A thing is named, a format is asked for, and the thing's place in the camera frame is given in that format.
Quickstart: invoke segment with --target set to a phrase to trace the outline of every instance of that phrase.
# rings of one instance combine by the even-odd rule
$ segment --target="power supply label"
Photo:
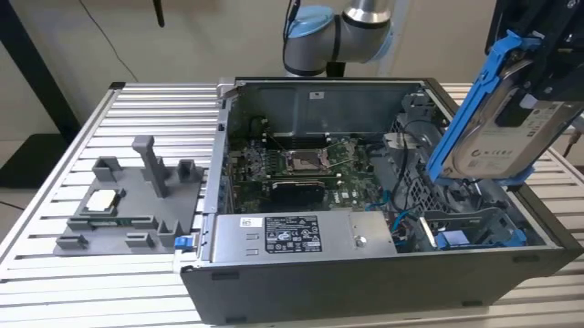
[[[315,215],[265,217],[265,251],[269,254],[321,251]]]

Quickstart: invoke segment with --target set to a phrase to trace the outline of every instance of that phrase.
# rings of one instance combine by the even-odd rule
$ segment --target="black stand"
[[[27,137],[0,169],[0,187],[38,188],[74,139],[78,122],[9,0],[0,0],[0,41],[60,132]]]

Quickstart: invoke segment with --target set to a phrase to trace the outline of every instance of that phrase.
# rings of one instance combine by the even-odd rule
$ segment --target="white sticker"
[[[261,217],[241,217],[239,220],[239,226],[244,228],[261,228]]]
[[[324,91],[313,91],[308,94],[309,99],[324,99]]]

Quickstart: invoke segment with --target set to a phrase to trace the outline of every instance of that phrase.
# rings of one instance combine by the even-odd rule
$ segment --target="aluminum extrusion table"
[[[114,155],[121,166],[140,165],[130,149],[134,135],[154,135],[154,151],[166,165],[193,159],[208,166],[217,114],[215,87],[140,83],[108,91],[0,244],[0,327],[205,327],[173,273],[172,255],[57,258],[52,251],[65,217],[73,214],[93,179],[94,159]],[[444,84],[458,104],[468,88],[468,84]],[[584,177],[553,150],[537,161],[527,184],[584,243]],[[199,211],[204,191],[203,186]],[[490,307],[277,323],[275,327],[363,325],[584,327],[584,257],[554,276],[527,280]]]

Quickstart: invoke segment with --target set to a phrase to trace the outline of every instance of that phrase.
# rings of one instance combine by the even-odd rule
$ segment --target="green circuit board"
[[[380,188],[364,151],[355,139],[332,139],[321,149],[265,150],[253,142],[231,148],[236,213],[267,211],[269,185],[279,181],[317,181],[323,201],[305,210],[363,210],[380,201]]]

